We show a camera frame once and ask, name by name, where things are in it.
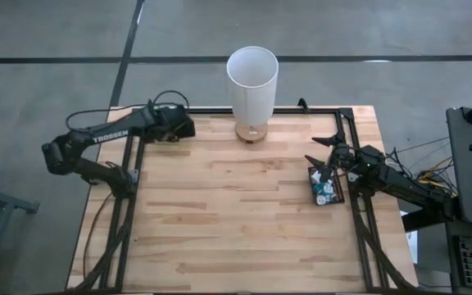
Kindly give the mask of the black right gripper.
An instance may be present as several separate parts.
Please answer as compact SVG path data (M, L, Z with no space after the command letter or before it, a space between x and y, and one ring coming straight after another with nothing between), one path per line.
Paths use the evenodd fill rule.
M360 148L350 147L345 144L345 133L338 131L335 135L328 138L313 137L316 143L332 146L327 164L324 161L317 160L314 157L305 155L305 158L312 164L310 170L318 170L321 173L320 182L325 183L332 178L333 170L341 169L347 172L360 173L361 154Z

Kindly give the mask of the black plastic basket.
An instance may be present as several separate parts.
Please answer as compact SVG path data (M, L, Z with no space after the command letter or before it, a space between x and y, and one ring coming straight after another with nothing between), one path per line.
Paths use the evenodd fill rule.
M310 180L310 186L311 186L311 191L312 191L312 196L313 196L313 199L315 201L315 204L317 206L319 206L317 203L316 203L316 198L320 195L320 196L324 196L326 198L326 204L323 205L323 206L328 206L328 205L333 205L333 204L338 204L338 203L344 203L345 202L345 199L344 199L344 195L343 195L343 189L342 189L342 186L340 184L340 179L338 177L338 172L336 170L333 171L333 174L332 174L332 178L329 179L327 182L325 183L329 183L329 184L332 184L333 185L333 188L336 188L337 189L337 192L338 192L338 195L339 195L339 198L332 198L331 197L331 194L318 194L317 193L317 185L318 184L313 184L311 182L311 179L310 179L310 176L309 176L309 180Z

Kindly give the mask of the white shade table lamp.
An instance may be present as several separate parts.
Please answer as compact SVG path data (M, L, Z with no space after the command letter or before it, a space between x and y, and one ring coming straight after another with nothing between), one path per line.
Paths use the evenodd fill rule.
M270 50L248 46L232 53L226 74L235 133L244 143L259 143L275 109L279 62Z

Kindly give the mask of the white paper sheet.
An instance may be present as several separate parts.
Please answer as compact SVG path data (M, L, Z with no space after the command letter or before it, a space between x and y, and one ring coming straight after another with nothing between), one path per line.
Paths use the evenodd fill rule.
M418 263L418 232L411 231L406 233L407 244L410 249L411 259L414 264Z

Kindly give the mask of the black computer desk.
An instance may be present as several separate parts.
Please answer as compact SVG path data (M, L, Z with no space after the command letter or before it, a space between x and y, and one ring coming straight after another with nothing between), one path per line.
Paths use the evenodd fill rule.
M472 287L465 286L461 281L461 268L458 261L458 237L472 238L472 124L465 121L463 108L446 110L448 134L452 152L453 170L457 187L458 206L454 221L424 225L416 231L429 231L443 227L441 237L435 238L442 246L441 260L449 262L449 285L443 289L451 289L454 293L472 295Z

